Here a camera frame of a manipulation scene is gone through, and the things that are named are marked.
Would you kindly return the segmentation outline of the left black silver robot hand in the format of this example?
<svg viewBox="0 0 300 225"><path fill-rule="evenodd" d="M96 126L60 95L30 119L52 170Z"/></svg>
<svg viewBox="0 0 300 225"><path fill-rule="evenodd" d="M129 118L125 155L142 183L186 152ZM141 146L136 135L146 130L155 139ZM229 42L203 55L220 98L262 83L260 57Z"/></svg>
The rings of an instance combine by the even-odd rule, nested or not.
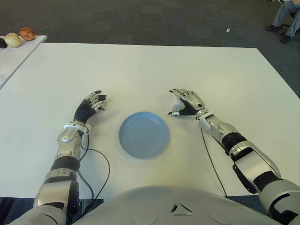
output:
<svg viewBox="0 0 300 225"><path fill-rule="evenodd" d="M107 95L102 94L101 90L97 90L86 96L78 106L73 121L86 124L89 118L99 111L104 110L107 105Z"/></svg>

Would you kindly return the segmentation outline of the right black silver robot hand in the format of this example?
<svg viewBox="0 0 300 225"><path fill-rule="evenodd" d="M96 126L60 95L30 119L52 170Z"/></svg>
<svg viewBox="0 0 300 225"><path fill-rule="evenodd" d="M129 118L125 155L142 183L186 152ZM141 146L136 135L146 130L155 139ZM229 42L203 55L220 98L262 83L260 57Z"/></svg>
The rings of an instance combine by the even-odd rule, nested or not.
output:
<svg viewBox="0 0 300 225"><path fill-rule="evenodd" d="M171 116L197 116L201 117L209 111L205 109L204 102L194 92L186 89L169 90L180 101L180 109L173 109Z"/></svg>

